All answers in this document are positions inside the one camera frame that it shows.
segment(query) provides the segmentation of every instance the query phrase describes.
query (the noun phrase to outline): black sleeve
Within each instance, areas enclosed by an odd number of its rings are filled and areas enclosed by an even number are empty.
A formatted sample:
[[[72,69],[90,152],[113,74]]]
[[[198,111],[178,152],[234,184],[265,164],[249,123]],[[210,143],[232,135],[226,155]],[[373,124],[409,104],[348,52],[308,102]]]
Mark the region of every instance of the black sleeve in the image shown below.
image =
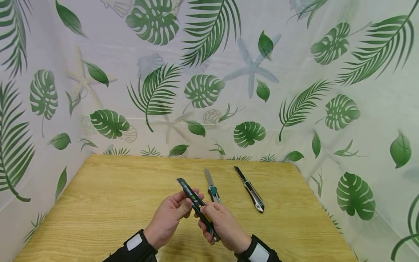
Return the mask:
[[[269,248],[255,235],[252,235],[252,242],[249,248],[245,252],[236,255],[236,257],[238,262],[282,262],[275,250]]]

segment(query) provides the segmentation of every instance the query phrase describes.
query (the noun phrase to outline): table surface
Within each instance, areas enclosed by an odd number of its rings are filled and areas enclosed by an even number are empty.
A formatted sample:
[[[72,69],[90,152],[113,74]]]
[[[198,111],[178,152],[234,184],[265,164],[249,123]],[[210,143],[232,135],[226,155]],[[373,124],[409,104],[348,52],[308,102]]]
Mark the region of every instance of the table surface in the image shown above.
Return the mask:
[[[233,166],[258,190],[263,214]],[[241,226],[284,262],[356,262],[291,163],[104,155],[86,160],[15,262],[101,262],[147,226],[165,197],[181,191],[176,178],[210,199],[204,168]],[[221,242],[210,246],[197,223],[193,216],[181,220],[159,261],[235,261]]]

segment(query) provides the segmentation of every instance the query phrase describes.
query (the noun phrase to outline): tropical leaf print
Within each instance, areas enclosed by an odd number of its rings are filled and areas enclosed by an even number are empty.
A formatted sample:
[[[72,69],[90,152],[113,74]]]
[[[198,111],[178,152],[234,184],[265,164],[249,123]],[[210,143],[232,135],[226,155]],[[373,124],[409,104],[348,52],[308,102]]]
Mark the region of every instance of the tropical leaf print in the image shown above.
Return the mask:
[[[395,16],[370,25],[371,29],[368,30],[367,35],[369,39],[361,41],[366,45],[352,52],[357,62],[347,62],[350,67],[343,68],[346,72],[338,75],[336,83],[346,86],[358,83],[375,74],[387,62],[377,75],[379,77],[397,53],[398,59],[394,71],[402,60],[404,60],[402,66],[404,67],[414,43],[414,27],[410,17],[418,3],[419,0],[416,0],[412,10],[406,16]]]
[[[224,88],[225,82],[213,75],[195,75],[186,84],[185,96],[195,108],[211,106]]]
[[[348,51],[349,42],[346,37],[350,31],[348,23],[340,23],[331,29],[310,51],[314,60],[320,65],[328,65]]]
[[[108,109],[98,110],[90,115],[93,126],[108,139],[122,136],[129,129],[129,123],[122,115]]]
[[[275,162],[276,160],[277,158],[275,155],[271,155],[271,153],[269,153],[267,156],[262,156],[260,159],[261,162]]]
[[[8,52],[8,58],[2,62],[6,66],[3,70],[11,70],[10,77],[22,74],[22,67],[28,69],[26,54],[26,30],[23,18],[29,29],[28,19],[23,8],[25,5],[31,13],[32,5],[29,0],[3,0],[0,3],[0,43],[3,48],[0,53]]]
[[[190,1],[193,23],[186,23],[189,27],[184,31],[192,36],[184,43],[191,46],[184,48],[186,54],[182,56],[182,66],[202,64],[220,47],[225,37],[227,46],[230,24],[233,22],[234,36],[241,36],[241,20],[235,0],[195,0]]]
[[[80,20],[70,9],[60,5],[58,0],[55,0],[55,7],[57,8],[58,16],[61,18],[61,21],[68,29],[70,29],[75,34],[78,34],[79,36],[87,38],[81,29]]]
[[[85,147],[85,146],[91,146],[93,148],[97,148],[98,147],[97,145],[95,145],[95,143],[93,143],[92,141],[90,141],[87,138],[81,138],[81,137],[77,137],[77,138],[80,139],[79,142],[82,142],[83,143],[83,145],[81,146],[80,152],[83,150],[83,147]]]
[[[145,113],[145,122],[151,132],[154,130],[148,122],[148,116],[172,114],[171,105],[174,103],[170,101],[177,95],[169,88],[178,88],[174,84],[179,82],[176,78],[181,75],[180,71],[181,68],[174,65],[159,67],[145,78],[142,88],[140,79],[138,80],[138,94],[135,93],[131,83],[131,90],[127,86],[132,102]]]
[[[397,138],[391,143],[390,154],[396,164],[395,168],[400,168],[409,162],[412,156],[410,141],[399,129]]]
[[[233,156],[229,157],[227,160],[236,160],[236,161],[250,161],[252,156]]]
[[[287,100],[281,103],[281,109],[279,111],[279,120],[283,125],[279,132],[279,141],[281,141],[281,134],[284,127],[291,127],[293,125],[303,123],[307,115],[310,114],[310,110],[317,107],[315,104],[316,100],[321,100],[321,96],[324,96],[322,92],[329,91],[332,83],[325,81],[317,81],[311,87],[304,90],[301,94],[297,94],[292,99],[291,103],[287,108]]]
[[[375,200],[368,184],[359,176],[346,172],[336,189],[341,210],[354,216],[355,211],[362,220],[371,220],[375,212]]]
[[[234,142],[241,148],[253,145],[255,140],[262,141],[265,136],[265,128],[256,122],[244,122],[234,129]]]
[[[19,195],[15,187],[25,174],[35,147],[28,136],[29,122],[23,122],[22,102],[14,103],[19,93],[14,83],[0,83],[0,192],[10,190],[18,200],[31,201]]]
[[[31,109],[35,115],[42,115],[41,134],[44,138],[44,119],[51,120],[58,106],[54,74],[49,70],[38,70],[31,82]]]
[[[317,158],[318,155],[320,154],[321,144],[320,144],[320,137],[316,131],[314,131],[314,136],[313,136],[313,139],[311,140],[311,148],[313,149],[313,153],[316,156],[315,158]]]
[[[150,149],[150,146],[148,146],[148,150],[141,150],[141,155],[142,156],[153,156],[153,157],[158,157],[160,156],[160,152],[157,151],[157,149],[155,147],[153,147],[152,149]]]
[[[171,0],[135,0],[125,22],[142,40],[166,45],[179,30],[179,21],[171,11]]]
[[[336,131],[344,129],[361,116],[357,104],[346,95],[337,95],[326,104],[326,126]]]
[[[396,260],[396,255],[399,248],[406,242],[412,240],[419,247],[419,195],[413,199],[413,202],[410,204],[409,212],[407,214],[407,226],[409,228],[409,236],[402,238],[394,246],[393,251],[391,252],[391,260]]]
[[[38,229],[39,225],[42,223],[42,221],[47,216],[47,214],[48,214],[48,212],[45,212],[43,214],[38,213],[38,216],[36,218],[36,221],[35,222],[31,221],[31,224],[32,224],[32,227],[33,228],[25,236],[25,239],[23,240],[23,243],[26,243],[26,242],[28,242],[29,239],[31,239],[31,237],[34,235],[35,231]]]
[[[128,155],[130,149],[128,148],[113,148],[108,149],[103,152],[104,155],[117,155],[117,156],[125,156]]]
[[[334,154],[337,156],[342,156],[342,157],[351,157],[351,156],[366,157],[366,156],[358,156],[357,153],[359,152],[359,150],[353,153],[349,152],[353,142],[354,140],[352,139],[351,142],[349,142],[349,145],[347,147],[345,147],[342,150],[337,150]]]

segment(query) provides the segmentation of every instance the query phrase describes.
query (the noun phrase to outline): palm frond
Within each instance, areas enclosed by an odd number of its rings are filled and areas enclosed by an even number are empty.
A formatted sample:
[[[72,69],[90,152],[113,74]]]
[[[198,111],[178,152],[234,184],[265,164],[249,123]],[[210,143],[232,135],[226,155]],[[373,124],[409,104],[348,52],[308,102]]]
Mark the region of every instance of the palm frond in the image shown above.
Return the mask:
[[[31,224],[32,224],[33,228],[25,236],[25,239],[23,240],[23,243],[26,243],[32,237],[32,235],[38,229],[39,225],[42,223],[42,221],[47,216],[47,214],[48,214],[48,212],[45,212],[44,214],[38,213],[38,217],[36,218],[36,221],[35,222],[31,221]]]
[[[237,26],[241,35],[240,13],[235,0],[196,0],[189,4],[192,5],[190,9],[197,12],[187,16],[197,18],[197,21],[187,23],[190,27],[184,29],[194,39],[184,41],[192,46],[184,48],[187,53],[182,56],[182,66],[202,64],[217,51],[226,34],[225,48],[230,34],[231,21],[235,38],[237,39]]]
[[[0,42],[3,41],[3,48],[0,53],[8,51],[9,56],[2,65],[6,65],[8,70],[12,68],[10,77],[15,77],[18,73],[22,74],[23,63],[26,70],[28,69],[28,60],[26,57],[26,31],[23,24],[23,17],[27,20],[22,2],[31,12],[31,4],[29,0],[5,0],[0,3]]]
[[[0,192],[9,189],[20,201],[29,202],[31,199],[21,197],[15,187],[35,155],[35,147],[29,142],[32,136],[26,135],[29,122],[20,119],[24,111],[16,112],[22,102],[13,105],[19,95],[13,86],[12,82],[6,86],[0,83]]]
[[[290,127],[299,123],[303,123],[310,110],[317,107],[315,100],[321,100],[320,96],[324,96],[321,92],[329,91],[332,83],[325,81],[317,81],[311,87],[304,90],[300,95],[295,95],[291,103],[287,107],[287,100],[281,103],[279,111],[279,120],[282,123],[282,129],[279,132],[279,141],[284,127]]]
[[[174,80],[174,78],[181,75],[181,68],[174,65],[167,67],[167,65],[161,66],[148,74],[142,88],[140,87],[139,79],[138,94],[135,93],[132,84],[131,90],[127,86],[132,102],[139,110],[145,113],[145,121],[151,132],[154,131],[148,123],[148,116],[172,114],[171,105],[174,103],[170,102],[170,100],[177,96],[168,88],[178,88],[178,86],[173,84],[179,82]]]
[[[346,86],[353,85],[372,76],[387,62],[377,75],[378,78],[391,64],[397,53],[398,59],[394,71],[402,60],[404,60],[403,68],[413,48],[414,28],[410,17],[418,3],[419,0],[416,0],[407,16],[395,16],[370,25],[371,29],[367,31],[370,39],[361,41],[368,45],[358,47],[358,51],[351,52],[357,62],[346,62],[351,67],[342,68],[348,72],[339,74],[335,82]]]
[[[271,153],[269,153],[267,156],[262,156],[262,158],[260,159],[260,161],[262,162],[275,162],[277,160],[277,158],[275,157],[275,155],[271,155]]]
[[[152,149],[150,149],[150,146],[148,146],[148,151],[146,150],[141,150],[141,155],[142,156],[153,156],[153,157],[158,157],[160,156],[160,152],[157,151],[157,149],[155,147],[153,147]]]
[[[118,156],[125,156],[128,155],[130,149],[127,148],[114,148],[104,151],[104,155],[118,155]]]
[[[252,159],[252,156],[234,156],[234,157],[229,157],[227,160],[249,161],[251,159]]]

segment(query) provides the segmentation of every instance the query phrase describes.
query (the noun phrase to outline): retractable blade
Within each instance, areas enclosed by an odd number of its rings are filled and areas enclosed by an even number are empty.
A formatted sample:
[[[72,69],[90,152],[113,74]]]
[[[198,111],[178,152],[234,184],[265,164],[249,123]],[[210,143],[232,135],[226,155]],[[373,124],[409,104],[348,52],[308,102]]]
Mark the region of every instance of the retractable blade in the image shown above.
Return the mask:
[[[246,179],[246,177],[243,175],[243,173],[240,171],[238,167],[234,167],[236,170],[238,176],[240,177],[241,181],[243,182],[244,187],[246,188],[247,192],[250,195],[250,198],[253,201],[253,204],[255,205],[256,210],[258,210],[260,213],[263,213],[265,210],[265,204],[256,191],[256,189],[253,187],[252,183]]]
[[[217,188],[214,186],[210,171],[205,169],[205,175],[207,176],[208,181],[208,194],[211,196],[213,202],[221,204],[220,195],[218,194]]]

